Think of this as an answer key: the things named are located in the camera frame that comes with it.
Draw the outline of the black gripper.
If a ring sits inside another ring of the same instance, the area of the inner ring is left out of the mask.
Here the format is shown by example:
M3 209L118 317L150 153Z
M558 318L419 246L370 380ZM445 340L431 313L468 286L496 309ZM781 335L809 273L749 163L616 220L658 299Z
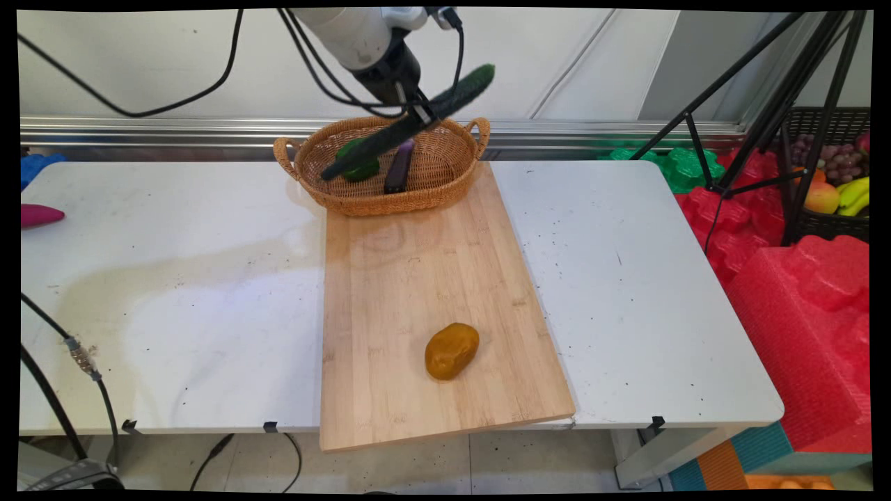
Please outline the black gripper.
M427 96L421 89L420 64L405 41L392 40L381 59L370 67L354 70L354 78L376 101L368 106L408 106L398 121L398 134L417 136L426 127L436 127L448 117L445 105L450 91Z

